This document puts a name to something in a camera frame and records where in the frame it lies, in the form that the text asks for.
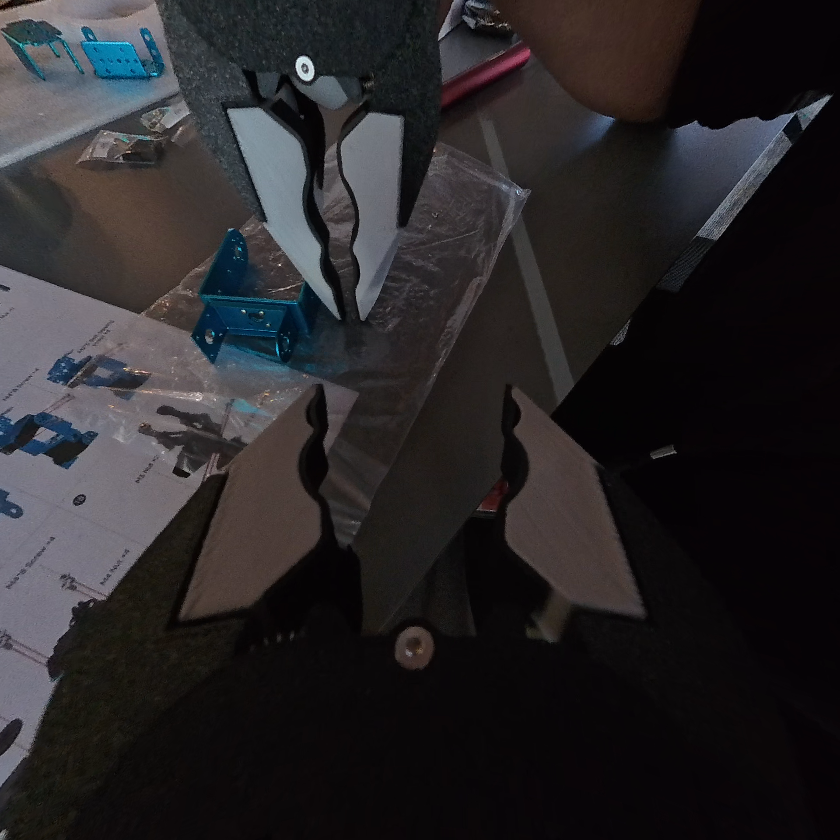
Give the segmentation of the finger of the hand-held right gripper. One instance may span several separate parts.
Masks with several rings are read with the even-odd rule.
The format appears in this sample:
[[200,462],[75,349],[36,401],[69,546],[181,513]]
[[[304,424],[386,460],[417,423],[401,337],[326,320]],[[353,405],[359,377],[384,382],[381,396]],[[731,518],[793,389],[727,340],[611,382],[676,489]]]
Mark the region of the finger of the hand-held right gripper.
[[353,294],[361,321],[380,296],[402,236],[403,124],[399,115],[360,107],[338,141],[339,173],[355,212]]
[[313,115],[297,112],[286,101],[226,108],[266,231],[324,307],[342,321],[340,280],[316,201],[324,137],[322,127],[312,124]]

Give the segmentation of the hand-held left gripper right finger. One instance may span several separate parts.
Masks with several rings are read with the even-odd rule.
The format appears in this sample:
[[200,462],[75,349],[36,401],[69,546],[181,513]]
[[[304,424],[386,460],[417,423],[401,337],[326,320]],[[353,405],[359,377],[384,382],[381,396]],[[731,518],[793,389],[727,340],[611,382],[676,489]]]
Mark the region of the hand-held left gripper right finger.
[[538,589],[528,635],[557,642],[578,612],[647,619],[598,462],[514,386],[501,433],[500,545]]

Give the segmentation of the pile of small parts bags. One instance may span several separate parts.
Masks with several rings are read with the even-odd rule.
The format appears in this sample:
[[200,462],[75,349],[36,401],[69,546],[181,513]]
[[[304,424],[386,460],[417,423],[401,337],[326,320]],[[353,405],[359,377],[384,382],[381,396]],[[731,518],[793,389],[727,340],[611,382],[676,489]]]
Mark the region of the pile of small parts bags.
[[157,165],[175,145],[194,135],[193,114],[183,98],[175,98],[140,115],[139,133],[101,129],[77,160],[89,170]]

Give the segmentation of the assembly instruction sheet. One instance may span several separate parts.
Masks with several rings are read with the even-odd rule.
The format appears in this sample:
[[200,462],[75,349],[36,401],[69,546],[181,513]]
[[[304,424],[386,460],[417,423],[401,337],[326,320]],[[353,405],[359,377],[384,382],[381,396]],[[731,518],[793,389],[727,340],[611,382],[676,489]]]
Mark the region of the assembly instruction sheet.
[[106,598],[195,490],[318,380],[2,268],[1,780],[54,690],[79,602]]

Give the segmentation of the small blue metal bracket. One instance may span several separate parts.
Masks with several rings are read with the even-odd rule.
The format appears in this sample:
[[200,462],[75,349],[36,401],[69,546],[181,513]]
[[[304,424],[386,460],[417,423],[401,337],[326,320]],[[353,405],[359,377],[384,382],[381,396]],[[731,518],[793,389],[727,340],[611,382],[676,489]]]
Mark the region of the small blue metal bracket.
[[62,32],[45,20],[27,18],[13,21],[2,27],[2,36],[26,70],[42,81],[46,80],[45,72],[28,53],[30,48],[49,48],[51,53],[59,58],[60,52],[57,45],[60,45],[76,70],[81,75],[85,74]]

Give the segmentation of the person's right forearm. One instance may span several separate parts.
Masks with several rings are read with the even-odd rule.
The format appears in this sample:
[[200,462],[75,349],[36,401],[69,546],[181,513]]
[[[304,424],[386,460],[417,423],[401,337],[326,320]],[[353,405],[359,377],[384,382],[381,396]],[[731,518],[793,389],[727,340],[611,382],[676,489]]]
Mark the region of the person's right forearm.
[[552,77],[625,122],[721,129],[838,90],[838,2],[499,2]]

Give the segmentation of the clear plastic bag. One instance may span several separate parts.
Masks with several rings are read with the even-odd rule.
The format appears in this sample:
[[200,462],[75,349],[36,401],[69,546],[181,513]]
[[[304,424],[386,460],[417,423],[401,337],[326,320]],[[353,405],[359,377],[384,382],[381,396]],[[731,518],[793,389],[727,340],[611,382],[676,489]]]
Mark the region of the clear plastic bag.
[[474,157],[437,142],[385,284],[369,317],[321,311],[287,363],[227,341],[210,362],[191,338],[207,259],[150,307],[135,339],[150,353],[153,387],[192,406],[243,401],[267,414],[320,381],[356,394],[329,452],[328,500],[339,540],[359,531],[490,277],[529,192]]

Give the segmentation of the grey foam board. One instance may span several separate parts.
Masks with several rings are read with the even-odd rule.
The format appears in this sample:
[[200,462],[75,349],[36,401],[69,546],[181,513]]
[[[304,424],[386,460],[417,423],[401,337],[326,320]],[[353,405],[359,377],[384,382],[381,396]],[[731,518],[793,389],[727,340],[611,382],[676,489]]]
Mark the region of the grey foam board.
[[[147,109],[178,92],[156,2],[46,1],[17,6],[2,3],[2,26],[24,19],[44,20],[60,30],[81,70],[61,44],[56,45],[56,51],[48,46],[27,48],[44,73],[44,78],[39,78],[2,38],[2,166]],[[81,45],[84,27],[90,28],[100,42],[130,43],[142,60],[151,58],[140,32],[148,29],[164,61],[163,75],[115,80],[99,77]]]

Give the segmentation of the red pen-shaped screwdriver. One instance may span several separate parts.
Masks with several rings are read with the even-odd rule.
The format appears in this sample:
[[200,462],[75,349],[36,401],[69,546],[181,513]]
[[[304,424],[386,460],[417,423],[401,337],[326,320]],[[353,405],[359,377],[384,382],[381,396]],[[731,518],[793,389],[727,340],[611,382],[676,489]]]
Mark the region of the red pen-shaped screwdriver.
[[445,80],[441,90],[441,110],[449,109],[456,103],[508,76],[513,71],[526,65],[530,58],[530,48],[519,41],[500,53],[483,59],[477,65]]

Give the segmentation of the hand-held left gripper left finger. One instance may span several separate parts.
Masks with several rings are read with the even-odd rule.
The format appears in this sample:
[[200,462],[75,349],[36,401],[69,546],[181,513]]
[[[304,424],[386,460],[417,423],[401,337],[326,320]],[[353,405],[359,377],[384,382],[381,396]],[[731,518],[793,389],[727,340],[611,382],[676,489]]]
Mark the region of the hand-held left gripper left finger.
[[362,623],[360,560],[340,546],[321,493],[328,431],[315,384],[229,464],[175,624],[304,624],[320,605]]

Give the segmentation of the blue perforated metal plate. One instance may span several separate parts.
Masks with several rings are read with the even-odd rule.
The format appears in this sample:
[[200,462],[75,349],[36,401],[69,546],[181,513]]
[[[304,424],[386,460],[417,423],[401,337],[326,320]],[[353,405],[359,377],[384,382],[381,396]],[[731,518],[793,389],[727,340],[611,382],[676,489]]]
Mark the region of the blue perforated metal plate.
[[149,56],[143,58],[134,43],[100,40],[89,26],[80,28],[80,46],[95,75],[102,79],[151,79],[165,73],[165,62],[148,28],[140,29],[140,36]]

